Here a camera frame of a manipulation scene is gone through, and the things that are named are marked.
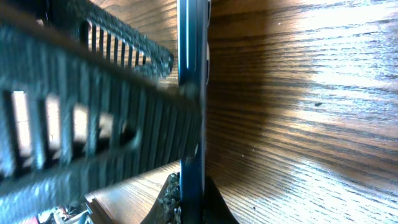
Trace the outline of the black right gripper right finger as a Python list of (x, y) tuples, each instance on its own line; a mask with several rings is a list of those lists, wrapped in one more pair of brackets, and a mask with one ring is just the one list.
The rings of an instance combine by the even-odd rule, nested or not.
[(188, 215), (183, 208), (180, 195), (180, 174), (170, 174), (156, 201), (142, 223), (199, 223), (199, 224), (238, 224), (231, 213), (213, 179), (205, 179), (205, 194), (199, 216)]

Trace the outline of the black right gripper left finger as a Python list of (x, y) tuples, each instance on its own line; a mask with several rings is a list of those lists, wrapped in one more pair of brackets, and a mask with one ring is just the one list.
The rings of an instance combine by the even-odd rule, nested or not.
[(199, 106), (32, 20), (1, 19), (1, 222), (192, 156)]

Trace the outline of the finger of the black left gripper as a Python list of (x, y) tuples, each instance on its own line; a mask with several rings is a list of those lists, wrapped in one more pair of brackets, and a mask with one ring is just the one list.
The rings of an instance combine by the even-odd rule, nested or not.
[(169, 49), (91, 1), (51, 0), (46, 10), (51, 25), (107, 61), (156, 80), (170, 75), (174, 56)]

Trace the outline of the Samsung Galaxy smartphone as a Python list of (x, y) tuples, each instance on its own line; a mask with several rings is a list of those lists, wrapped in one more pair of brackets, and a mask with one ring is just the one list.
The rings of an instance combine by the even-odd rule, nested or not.
[(206, 85), (208, 83), (208, 24), (211, 2), (177, 1), (178, 84), (197, 89), (202, 122), (196, 154), (180, 161), (181, 202), (188, 215), (199, 216), (205, 194)]

